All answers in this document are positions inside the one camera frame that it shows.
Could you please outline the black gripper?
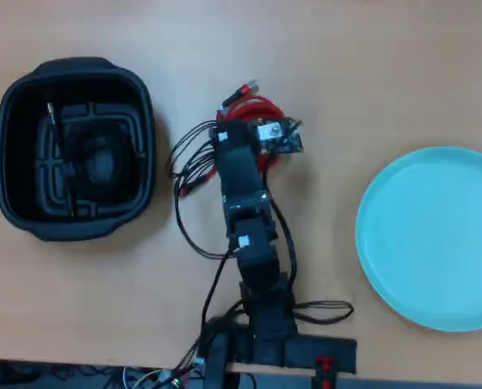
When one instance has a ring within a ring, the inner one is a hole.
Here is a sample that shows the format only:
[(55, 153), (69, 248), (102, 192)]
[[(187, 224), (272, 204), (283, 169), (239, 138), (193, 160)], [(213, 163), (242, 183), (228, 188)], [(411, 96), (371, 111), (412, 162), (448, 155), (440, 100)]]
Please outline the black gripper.
[(255, 129), (239, 120), (220, 121), (215, 133), (215, 164), (224, 206), (267, 206), (268, 193), (258, 167)]

